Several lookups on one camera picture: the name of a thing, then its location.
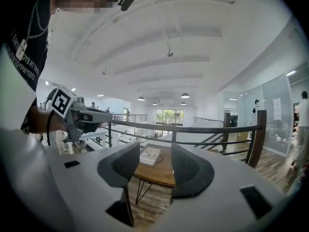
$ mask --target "chain necklace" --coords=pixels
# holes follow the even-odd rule
[[[22,40],[22,42],[19,45],[19,47],[17,49],[17,52],[16,52],[16,57],[18,58],[19,61],[21,61],[21,59],[23,58],[23,56],[25,54],[25,50],[26,50],[27,45],[28,45],[27,41],[29,39],[34,39],[34,38],[38,38],[38,37],[42,36],[46,32],[46,30],[48,29],[48,25],[49,24],[44,29],[41,27],[38,7],[39,7],[39,0],[36,0],[35,4],[33,6],[32,12],[31,12],[31,16],[30,16],[30,23],[29,23],[29,26],[28,26],[27,38]],[[37,16],[37,20],[38,20],[38,25],[39,25],[39,28],[40,28],[40,30],[42,32],[40,34],[37,34],[37,35],[30,35],[31,23],[32,23],[32,20],[33,20],[34,10],[36,10],[36,16]]]

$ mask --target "dog tag pendant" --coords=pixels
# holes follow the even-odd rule
[[[16,52],[16,57],[19,61],[21,61],[23,59],[23,56],[25,54],[25,50],[27,48],[27,42],[25,39],[23,39],[23,41],[21,42],[21,44],[19,45],[17,52]]]

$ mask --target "black t-shirt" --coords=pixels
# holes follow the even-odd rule
[[[46,61],[48,29],[44,29],[48,27],[49,19],[50,0],[15,0],[7,21],[4,46],[12,63],[33,91],[36,91]],[[25,40],[25,52],[18,54],[20,45]],[[24,133],[29,133],[30,121],[28,111],[21,127]]]

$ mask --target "book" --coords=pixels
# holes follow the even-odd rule
[[[161,149],[148,147],[141,153],[140,162],[154,166],[160,154]]]

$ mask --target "white shirt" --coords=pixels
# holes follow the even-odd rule
[[[298,106],[299,127],[309,127],[309,100],[303,99]]]

